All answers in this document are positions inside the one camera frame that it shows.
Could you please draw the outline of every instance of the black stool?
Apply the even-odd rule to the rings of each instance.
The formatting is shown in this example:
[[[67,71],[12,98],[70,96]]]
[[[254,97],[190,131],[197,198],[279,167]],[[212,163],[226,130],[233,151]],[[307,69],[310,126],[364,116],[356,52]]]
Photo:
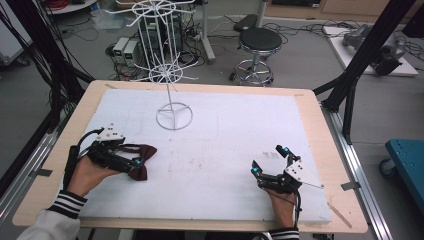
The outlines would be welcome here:
[[[230,75],[230,80],[240,79],[243,82],[258,83],[265,87],[265,83],[274,81],[269,66],[260,61],[261,57],[269,57],[281,49],[280,35],[265,28],[249,28],[240,33],[240,48],[254,54],[253,59],[240,62]]]

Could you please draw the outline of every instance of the person's left hand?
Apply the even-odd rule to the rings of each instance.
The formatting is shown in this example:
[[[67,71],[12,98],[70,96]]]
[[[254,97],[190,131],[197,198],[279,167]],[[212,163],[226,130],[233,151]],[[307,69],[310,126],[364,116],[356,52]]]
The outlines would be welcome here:
[[[84,156],[78,162],[66,190],[84,197],[91,189],[99,185],[103,179],[118,173],[118,171],[112,169],[102,168],[93,163],[88,156]]]

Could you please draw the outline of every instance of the blue platform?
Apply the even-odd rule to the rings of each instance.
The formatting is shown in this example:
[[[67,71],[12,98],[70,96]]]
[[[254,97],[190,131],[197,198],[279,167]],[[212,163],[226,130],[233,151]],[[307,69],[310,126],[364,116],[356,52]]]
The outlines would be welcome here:
[[[424,141],[392,139],[385,146],[397,171],[424,214]]]

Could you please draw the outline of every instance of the desk leg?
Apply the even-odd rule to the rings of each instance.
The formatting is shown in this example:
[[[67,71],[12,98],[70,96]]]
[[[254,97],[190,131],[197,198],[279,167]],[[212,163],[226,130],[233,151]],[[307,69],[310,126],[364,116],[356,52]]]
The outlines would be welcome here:
[[[215,54],[213,53],[211,44],[208,39],[208,0],[203,0],[203,32],[200,33],[200,38],[208,58],[207,63],[212,64],[215,61]]]

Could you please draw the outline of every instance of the blue cart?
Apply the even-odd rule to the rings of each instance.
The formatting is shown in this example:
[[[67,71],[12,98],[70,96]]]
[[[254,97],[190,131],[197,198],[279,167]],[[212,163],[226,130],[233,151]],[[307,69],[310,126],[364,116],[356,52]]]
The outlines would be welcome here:
[[[391,159],[381,161],[381,174],[393,178],[399,173],[424,214],[424,141],[392,139],[385,146]]]

